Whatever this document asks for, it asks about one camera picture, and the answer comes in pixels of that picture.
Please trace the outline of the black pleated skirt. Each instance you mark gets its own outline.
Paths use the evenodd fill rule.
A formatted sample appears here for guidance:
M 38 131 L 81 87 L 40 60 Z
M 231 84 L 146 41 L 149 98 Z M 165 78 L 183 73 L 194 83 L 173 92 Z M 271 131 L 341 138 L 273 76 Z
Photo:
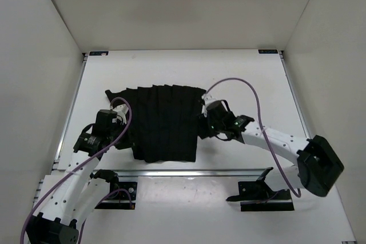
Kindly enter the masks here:
M 105 94 L 114 107 L 121 99 L 132 108 L 129 143 L 133 157 L 147 163 L 161 161 L 195 162 L 198 116 L 202 112 L 199 87 L 153 85 L 127 88 Z

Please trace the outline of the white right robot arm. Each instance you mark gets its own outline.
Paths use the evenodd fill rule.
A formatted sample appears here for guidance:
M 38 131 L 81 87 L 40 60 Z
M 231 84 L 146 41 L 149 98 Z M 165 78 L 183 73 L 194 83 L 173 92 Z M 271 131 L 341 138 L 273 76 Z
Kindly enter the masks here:
M 295 137 L 262 127 L 254 118 L 236 116 L 226 100 L 205 99 L 198 117 L 201 139 L 225 135 L 226 141 L 268 150 L 292 165 L 267 168 L 255 180 L 247 181 L 245 194 L 229 197 L 229 201 L 265 200 L 289 188 L 306 189 L 318 197 L 326 197 L 344 171 L 344 165 L 330 143 L 322 136 Z

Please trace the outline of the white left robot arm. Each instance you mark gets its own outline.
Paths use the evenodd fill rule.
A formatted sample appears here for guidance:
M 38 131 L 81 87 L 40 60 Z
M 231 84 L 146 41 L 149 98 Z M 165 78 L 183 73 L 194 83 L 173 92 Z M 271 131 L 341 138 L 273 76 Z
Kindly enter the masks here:
M 128 193 L 118 175 L 98 170 L 102 156 L 122 142 L 132 121 L 125 104 L 100 110 L 80 133 L 63 177 L 41 197 L 22 229 L 30 243 L 80 243 L 88 215 L 102 201 Z

